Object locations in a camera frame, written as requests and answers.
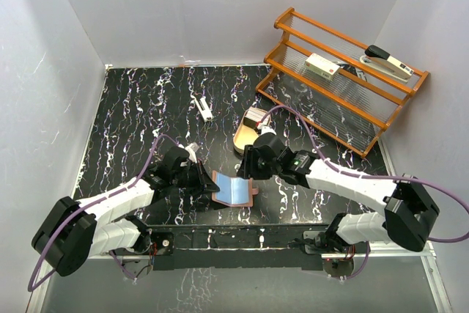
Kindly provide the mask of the beige oval card tray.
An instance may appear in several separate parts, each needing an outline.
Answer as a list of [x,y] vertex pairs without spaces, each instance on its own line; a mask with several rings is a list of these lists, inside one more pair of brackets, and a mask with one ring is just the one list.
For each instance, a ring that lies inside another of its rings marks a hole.
[[233,138],[234,150],[243,155],[246,145],[252,145],[259,137],[255,130],[243,125],[243,117]]

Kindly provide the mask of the stack of credit cards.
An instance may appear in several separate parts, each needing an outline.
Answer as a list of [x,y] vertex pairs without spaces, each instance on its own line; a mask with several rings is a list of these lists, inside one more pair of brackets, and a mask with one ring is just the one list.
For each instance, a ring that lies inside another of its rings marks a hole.
[[266,116],[266,111],[250,107],[243,115],[243,125],[260,133],[263,128],[270,126],[270,116]]

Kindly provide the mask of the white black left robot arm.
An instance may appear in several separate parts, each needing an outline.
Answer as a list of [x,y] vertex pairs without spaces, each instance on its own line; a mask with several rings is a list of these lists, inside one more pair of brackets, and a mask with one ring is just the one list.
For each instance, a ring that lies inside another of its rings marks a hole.
[[149,227],[133,211],[157,202],[174,188],[193,196],[220,190],[195,151],[193,144],[173,146],[129,183],[80,201],[61,198],[34,235],[33,249],[60,276],[76,272],[98,254],[121,248],[147,252],[152,242]]

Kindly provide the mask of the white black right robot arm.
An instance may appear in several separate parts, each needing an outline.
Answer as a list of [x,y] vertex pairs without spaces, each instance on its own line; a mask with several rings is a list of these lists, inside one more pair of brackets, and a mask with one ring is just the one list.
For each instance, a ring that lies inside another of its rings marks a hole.
[[338,214],[315,239],[320,248],[342,252],[360,242],[393,242],[414,252],[424,249],[440,210],[414,178],[374,179],[323,161],[308,150],[292,151],[273,133],[259,136],[244,148],[237,176],[268,180],[278,176],[290,185],[326,191],[366,205],[370,212]]

